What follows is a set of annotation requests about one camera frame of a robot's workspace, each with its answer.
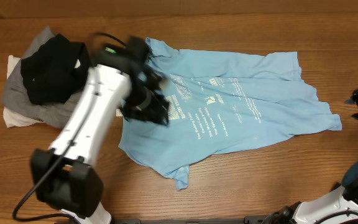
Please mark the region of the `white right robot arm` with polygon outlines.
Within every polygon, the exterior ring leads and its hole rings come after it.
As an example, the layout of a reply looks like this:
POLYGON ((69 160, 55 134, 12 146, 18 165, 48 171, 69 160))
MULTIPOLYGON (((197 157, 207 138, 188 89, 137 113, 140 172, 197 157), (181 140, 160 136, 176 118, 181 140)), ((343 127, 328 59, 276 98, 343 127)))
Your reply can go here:
MULTIPOLYGON (((358 89, 349 101, 358 107, 358 89)), ((358 120, 358 113, 352 117, 358 120)), ((310 202, 297 202, 268 215, 264 223, 358 223, 358 162, 330 193, 310 202)))

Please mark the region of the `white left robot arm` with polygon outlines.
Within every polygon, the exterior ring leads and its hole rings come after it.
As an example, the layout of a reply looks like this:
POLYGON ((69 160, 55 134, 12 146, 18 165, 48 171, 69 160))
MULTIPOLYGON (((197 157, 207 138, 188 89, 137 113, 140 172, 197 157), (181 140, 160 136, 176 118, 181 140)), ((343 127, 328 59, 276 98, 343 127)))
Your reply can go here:
POLYGON ((166 126, 169 104, 162 77, 146 65, 150 49, 106 47, 94 56, 88 81, 73 114, 49 150, 36 149, 30 166, 33 188, 25 196, 56 210, 70 223, 114 223, 101 198, 104 184, 94 167, 111 121, 125 119, 166 126))

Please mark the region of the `light blue printed t-shirt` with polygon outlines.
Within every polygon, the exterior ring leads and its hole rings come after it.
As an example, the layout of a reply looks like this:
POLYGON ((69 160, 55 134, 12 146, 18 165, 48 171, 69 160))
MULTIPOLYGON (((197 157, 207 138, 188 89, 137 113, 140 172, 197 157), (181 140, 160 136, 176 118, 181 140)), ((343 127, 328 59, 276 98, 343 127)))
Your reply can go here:
POLYGON ((296 52, 249 55, 174 49, 146 39, 148 65, 167 82, 168 124, 123 124, 119 147, 176 188, 190 166, 213 154, 267 147, 293 136, 339 131, 339 115, 301 77, 296 52))

